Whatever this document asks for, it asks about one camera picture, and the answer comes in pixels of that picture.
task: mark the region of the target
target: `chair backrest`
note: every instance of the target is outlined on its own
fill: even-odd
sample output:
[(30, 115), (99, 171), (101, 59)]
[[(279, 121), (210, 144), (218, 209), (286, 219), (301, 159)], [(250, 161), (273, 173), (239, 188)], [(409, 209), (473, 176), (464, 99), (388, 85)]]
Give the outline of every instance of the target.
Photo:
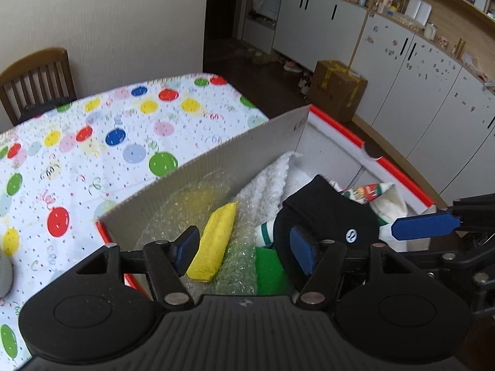
[[(76, 92), (67, 51), (61, 47), (30, 54), (0, 74), (0, 101), (14, 126), (19, 124), (18, 117), (26, 107), (68, 96), (76, 98)], [(14, 107), (13, 101), (16, 102), (17, 108)]]

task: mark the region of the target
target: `colorful printed fabric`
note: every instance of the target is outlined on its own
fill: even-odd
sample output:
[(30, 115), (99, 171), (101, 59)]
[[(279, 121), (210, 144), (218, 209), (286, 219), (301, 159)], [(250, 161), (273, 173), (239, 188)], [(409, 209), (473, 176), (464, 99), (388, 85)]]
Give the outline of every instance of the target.
[(30, 358), (17, 317), (102, 245), (95, 220), (158, 177), (267, 121), (221, 76), (191, 74), (91, 96), (0, 135), (0, 369)]

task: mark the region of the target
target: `yellow wrapped package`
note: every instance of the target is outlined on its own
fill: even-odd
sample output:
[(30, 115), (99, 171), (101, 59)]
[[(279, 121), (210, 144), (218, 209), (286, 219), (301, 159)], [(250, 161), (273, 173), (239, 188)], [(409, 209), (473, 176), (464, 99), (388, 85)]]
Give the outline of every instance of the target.
[(187, 269), (187, 276), (191, 279), (209, 282), (220, 269), (234, 228), (236, 210), (237, 202), (232, 202), (211, 214), (200, 240), (200, 248)]

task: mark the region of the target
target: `balloon print tablecloth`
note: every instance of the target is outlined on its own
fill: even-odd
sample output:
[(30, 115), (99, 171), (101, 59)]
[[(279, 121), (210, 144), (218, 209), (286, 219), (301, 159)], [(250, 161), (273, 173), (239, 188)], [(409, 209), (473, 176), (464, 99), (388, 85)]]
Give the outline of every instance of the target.
[(0, 242), (14, 266), (0, 299), (0, 369), (30, 357), (22, 305), (102, 245), (95, 219), (266, 120), (224, 78), (193, 74), (82, 99), (0, 135)]

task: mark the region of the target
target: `baseboard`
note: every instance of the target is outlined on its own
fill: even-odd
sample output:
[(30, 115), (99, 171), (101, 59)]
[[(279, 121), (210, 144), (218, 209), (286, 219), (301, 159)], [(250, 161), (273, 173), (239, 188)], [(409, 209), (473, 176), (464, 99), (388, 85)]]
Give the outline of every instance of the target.
[(423, 178), (423, 176), (417, 171), (408, 161), (402, 156), (397, 149), (395, 149), (390, 143), (383, 138), (377, 131), (375, 131), (370, 124), (368, 124), (361, 117), (356, 114), (352, 117), (352, 122), (361, 128), (371, 139), (373, 139), (380, 148), (382, 148), (387, 155), (389, 155), (401, 169), (421, 188), (434, 202), (435, 205), (440, 208), (445, 208), (448, 205), (440, 198), (439, 194), (433, 189), (433, 187)]

